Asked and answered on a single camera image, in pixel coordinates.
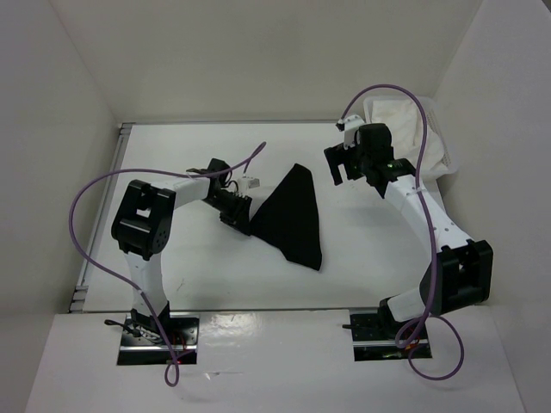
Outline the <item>black skirt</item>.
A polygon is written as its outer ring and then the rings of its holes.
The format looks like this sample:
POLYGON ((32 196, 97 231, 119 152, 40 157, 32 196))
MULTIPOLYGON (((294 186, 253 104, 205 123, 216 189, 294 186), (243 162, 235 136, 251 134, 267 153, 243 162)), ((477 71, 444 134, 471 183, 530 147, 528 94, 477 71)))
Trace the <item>black skirt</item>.
POLYGON ((295 164, 251 219, 251 235, 294 264, 319 271, 323 254, 312 172, 295 164))

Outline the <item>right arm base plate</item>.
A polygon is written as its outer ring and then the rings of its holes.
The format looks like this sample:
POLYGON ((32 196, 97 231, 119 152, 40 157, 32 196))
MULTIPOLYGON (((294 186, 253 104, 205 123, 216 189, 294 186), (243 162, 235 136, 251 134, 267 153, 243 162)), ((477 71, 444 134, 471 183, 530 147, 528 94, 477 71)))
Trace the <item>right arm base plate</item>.
POLYGON ((351 334, 356 362, 406 360, 413 349, 413 359, 432 357, 427 329, 423 329, 418 338, 406 348, 399 348, 394 341, 399 327, 400 325, 385 327, 373 311, 351 312, 350 320, 342 325, 351 334))

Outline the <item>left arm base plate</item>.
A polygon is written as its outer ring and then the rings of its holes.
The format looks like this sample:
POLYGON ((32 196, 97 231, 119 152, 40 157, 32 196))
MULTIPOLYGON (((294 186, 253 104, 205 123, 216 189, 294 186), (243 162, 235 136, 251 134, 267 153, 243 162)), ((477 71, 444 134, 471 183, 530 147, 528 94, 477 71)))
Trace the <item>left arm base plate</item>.
MULTIPOLYGON (((117 356, 118 366, 166 365, 171 361, 170 351, 159 333, 135 325, 129 315, 122 327, 117 356)), ((195 365, 198 355, 200 319, 196 314, 176 312, 171 315, 167 336, 180 365, 195 365)))

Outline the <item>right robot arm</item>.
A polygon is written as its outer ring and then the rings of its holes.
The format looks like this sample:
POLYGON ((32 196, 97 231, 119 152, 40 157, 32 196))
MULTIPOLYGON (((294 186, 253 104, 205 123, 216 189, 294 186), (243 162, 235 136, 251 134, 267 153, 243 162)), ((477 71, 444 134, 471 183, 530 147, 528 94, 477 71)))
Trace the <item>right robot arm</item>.
POLYGON ((334 183, 365 179, 400 213, 430 258, 416 287, 380 302, 378 331, 395 338, 424 314, 442 316, 487 301, 492 247, 457 226, 427 193, 412 163, 395 158, 390 129, 362 120, 340 120, 337 129, 343 142, 324 151, 334 183))

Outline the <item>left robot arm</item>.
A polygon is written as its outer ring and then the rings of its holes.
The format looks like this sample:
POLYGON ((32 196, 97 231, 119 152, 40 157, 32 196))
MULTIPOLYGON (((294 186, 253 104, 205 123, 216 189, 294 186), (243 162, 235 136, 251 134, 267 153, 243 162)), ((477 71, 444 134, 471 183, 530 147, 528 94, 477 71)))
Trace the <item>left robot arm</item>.
POLYGON ((130 270, 133 291, 131 319, 151 343, 171 333, 170 302, 164 292, 162 251, 168 244, 174 211, 202 201, 220 213, 220 221, 249 236, 252 198, 230 191, 229 165, 213 158, 205 169, 191 169, 183 178, 161 183, 132 180, 123 195, 111 236, 130 270))

